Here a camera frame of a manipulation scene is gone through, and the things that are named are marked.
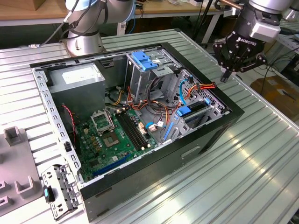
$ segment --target wooden shelf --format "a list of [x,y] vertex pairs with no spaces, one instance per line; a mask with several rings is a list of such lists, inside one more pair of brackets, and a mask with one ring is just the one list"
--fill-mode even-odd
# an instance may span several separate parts
[[[173,5],[167,0],[149,1],[143,5],[144,14],[194,13],[199,12],[199,10],[200,7],[189,3]],[[46,0],[36,11],[0,5],[0,20],[56,19],[64,18],[66,14],[67,9],[64,0]],[[135,14],[141,14],[141,11],[137,9]]]

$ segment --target ram slot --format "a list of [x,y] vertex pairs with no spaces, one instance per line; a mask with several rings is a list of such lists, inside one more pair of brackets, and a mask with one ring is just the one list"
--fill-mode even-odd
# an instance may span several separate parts
[[118,114],[116,115],[116,118],[137,151],[140,151],[142,147],[147,146],[141,133],[136,129],[134,123],[126,114]]

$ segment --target metal case frame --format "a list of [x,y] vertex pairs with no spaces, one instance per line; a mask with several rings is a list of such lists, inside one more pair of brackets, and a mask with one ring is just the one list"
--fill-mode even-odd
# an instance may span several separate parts
[[[55,60],[52,62],[35,63],[30,65],[30,67],[33,70],[36,67],[39,67],[40,69],[35,70],[36,72],[46,69],[50,63],[55,64],[58,68],[63,68],[72,65],[74,61],[76,63],[90,63],[93,60],[97,60],[96,57],[100,55],[111,56],[119,52],[123,52],[125,54],[126,50],[147,48],[165,49],[198,80],[203,83],[211,82],[169,43],[140,46],[138,48],[135,47],[103,54],[79,56],[76,58]],[[38,88],[40,89],[40,95],[43,99],[43,103],[50,106],[51,116],[53,116],[56,111],[55,106],[51,106],[51,104],[54,104],[54,102],[51,101],[50,95],[48,95],[43,89],[46,87],[43,84],[44,82],[41,82],[43,79],[36,76],[35,79]],[[230,110],[230,113],[224,114],[218,120],[208,125],[204,125],[199,130],[196,130],[183,138],[180,138],[172,143],[164,144],[162,150],[156,150],[150,154],[146,154],[139,160],[106,174],[104,178],[96,181],[93,179],[89,182],[89,184],[78,185],[89,221],[93,221],[111,208],[128,200],[149,185],[174,172],[196,156],[204,153],[213,146],[222,134],[243,115],[244,111],[219,88],[215,88],[213,90],[213,94],[221,101],[222,104],[226,105],[226,107]],[[50,123],[54,126],[58,126],[57,122],[62,121],[59,121],[59,119],[50,119]],[[63,125],[58,128],[58,131],[61,135],[59,140],[62,144],[69,140],[68,136],[64,135],[66,132]],[[62,150],[62,154],[65,157],[72,158],[72,161],[70,162],[68,160],[68,162],[72,172],[77,173],[80,167],[80,161],[78,160],[75,151],[73,148],[68,152],[66,152],[64,148],[62,148]],[[79,176],[76,176],[76,181],[77,183],[82,183]]]

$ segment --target expansion slot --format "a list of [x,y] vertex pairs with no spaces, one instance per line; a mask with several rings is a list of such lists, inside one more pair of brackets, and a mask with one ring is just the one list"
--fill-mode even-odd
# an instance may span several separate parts
[[147,142],[142,137],[141,133],[137,130],[134,123],[126,114],[116,114],[116,118],[123,130],[133,143],[135,149],[137,151],[144,150],[147,146]]
[[114,163],[112,163],[112,164],[110,164],[110,165],[108,165],[108,166],[106,166],[106,167],[104,167],[104,168],[102,168],[102,169],[99,169],[99,170],[93,172],[93,176],[95,177],[95,176],[101,175],[101,174],[103,174],[103,173],[105,173],[105,172],[107,172],[107,171],[109,171],[109,170],[111,170],[111,169],[114,169],[115,167],[118,167],[119,165],[125,163],[125,162],[126,162],[126,159],[127,159],[129,156],[130,156],[130,154],[129,154],[129,155],[126,155],[126,156],[123,157],[121,160],[118,160],[118,161],[116,161],[116,162],[114,162]]

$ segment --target green motherboard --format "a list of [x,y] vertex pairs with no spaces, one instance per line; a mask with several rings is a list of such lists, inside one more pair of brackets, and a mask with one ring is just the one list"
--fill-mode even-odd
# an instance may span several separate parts
[[[135,111],[127,111],[126,116],[138,129],[140,120]],[[80,141],[80,153],[77,154],[81,162],[80,172],[85,182],[158,146],[154,138],[147,133],[142,135],[147,146],[142,150],[136,149],[125,128],[120,125],[117,114],[111,114],[111,120],[114,130],[104,132],[102,136],[99,136],[92,119],[76,126]],[[97,117],[94,121],[98,129],[109,124],[105,116]]]

